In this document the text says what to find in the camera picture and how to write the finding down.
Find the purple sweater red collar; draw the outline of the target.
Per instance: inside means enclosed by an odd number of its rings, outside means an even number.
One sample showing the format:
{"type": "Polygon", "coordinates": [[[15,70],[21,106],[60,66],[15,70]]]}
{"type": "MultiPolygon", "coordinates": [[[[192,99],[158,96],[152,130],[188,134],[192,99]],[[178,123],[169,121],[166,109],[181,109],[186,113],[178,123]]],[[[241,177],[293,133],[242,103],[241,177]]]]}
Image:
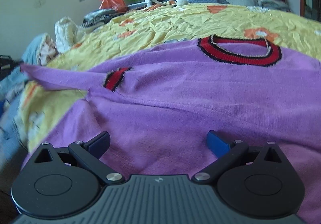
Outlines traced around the purple sweater red collar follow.
{"type": "Polygon", "coordinates": [[[47,91],[79,89],[47,141],[107,131],[102,162],[124,176],[193,175],[215,161],[206,135],[276,142],[305,185],[299,216],[320,223],[320,61],[264,39],[211,35],[162,44],[88,71],[23,65],[47,91]]]}

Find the yellow floral quilt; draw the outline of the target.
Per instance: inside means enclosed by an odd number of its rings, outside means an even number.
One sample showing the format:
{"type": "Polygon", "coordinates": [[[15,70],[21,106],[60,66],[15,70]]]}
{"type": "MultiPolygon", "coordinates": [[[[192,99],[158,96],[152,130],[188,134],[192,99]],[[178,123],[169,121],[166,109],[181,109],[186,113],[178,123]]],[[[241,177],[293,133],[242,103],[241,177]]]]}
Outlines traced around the yellow floral quilt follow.
{"type": "MultiPolygon", "coordinates": [[[[216,34],[225,38],[265,38],[279,46],[320,58],[320,23],[263,7],[190,3],[137,10],[112,19],[84,35],[54,59],[50,68],[83,71],[107,59],[174,40],[216,34]]],[[[32,151],[73,103],[79,90],[45,91],[36,82],[25,86],[18,110],[19,135],[32,151]]]]}

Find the light blue baby blanket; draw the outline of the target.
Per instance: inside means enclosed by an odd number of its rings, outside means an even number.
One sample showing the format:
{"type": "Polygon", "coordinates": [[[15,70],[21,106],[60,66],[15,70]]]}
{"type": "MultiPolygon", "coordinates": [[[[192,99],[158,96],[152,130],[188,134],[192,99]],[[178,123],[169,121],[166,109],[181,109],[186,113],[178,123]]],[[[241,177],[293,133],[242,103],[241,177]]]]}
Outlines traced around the light blue baby blanket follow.
{"type": "MultiPolygon", "coordinates": [[[[46,66],[58,55],[56,43],[48,33],[37,35],[27,46],[21,57],[24,64],[46,66]]],[[[17,66],[1,80],[1,101],[10,102],[18,95],[28,81],[28,77],[17,66]]]]}

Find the white quilted garment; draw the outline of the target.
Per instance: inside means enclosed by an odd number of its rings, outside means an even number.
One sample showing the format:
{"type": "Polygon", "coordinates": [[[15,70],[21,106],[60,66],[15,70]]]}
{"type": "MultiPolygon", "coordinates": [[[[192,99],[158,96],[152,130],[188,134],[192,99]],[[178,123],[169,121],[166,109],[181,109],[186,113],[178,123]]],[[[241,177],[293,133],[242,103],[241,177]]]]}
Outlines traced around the white quilted garment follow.
{"type": "Polygon", "coordinates": [[[67,16],[55,23],[54,31],[56,35],[56,47],[60,54],[72,48],[85,35],[82,26],[77,25],[67,16]]]}

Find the black white patterned cloth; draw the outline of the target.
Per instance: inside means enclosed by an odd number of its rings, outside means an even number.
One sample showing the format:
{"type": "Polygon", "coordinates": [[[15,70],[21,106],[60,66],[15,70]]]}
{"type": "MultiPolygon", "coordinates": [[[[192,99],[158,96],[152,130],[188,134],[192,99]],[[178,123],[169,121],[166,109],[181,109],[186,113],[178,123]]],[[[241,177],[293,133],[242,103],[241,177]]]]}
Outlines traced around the black white patterned cloth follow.
{"type": "Polygon", "coordinates": [[[98,23],[109,23],[113,18],[124,15],[125,12],[117,12],[114,9],[99,9],[90,12],[83,18],[82,27],[91,27],[98,23]]]}

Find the orange plastic bag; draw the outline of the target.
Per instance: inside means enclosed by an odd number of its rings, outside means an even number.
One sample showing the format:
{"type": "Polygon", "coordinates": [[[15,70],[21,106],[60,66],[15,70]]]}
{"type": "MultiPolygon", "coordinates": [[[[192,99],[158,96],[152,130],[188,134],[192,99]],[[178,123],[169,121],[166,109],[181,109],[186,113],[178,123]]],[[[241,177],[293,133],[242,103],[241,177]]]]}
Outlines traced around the orange plastic bag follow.
{"type": "Polygon", "coordinates": [[[127,6],[124,0],[100,0],[101,5],[99,9],[113,9],[116,12],[126,12],[127,6]]]}

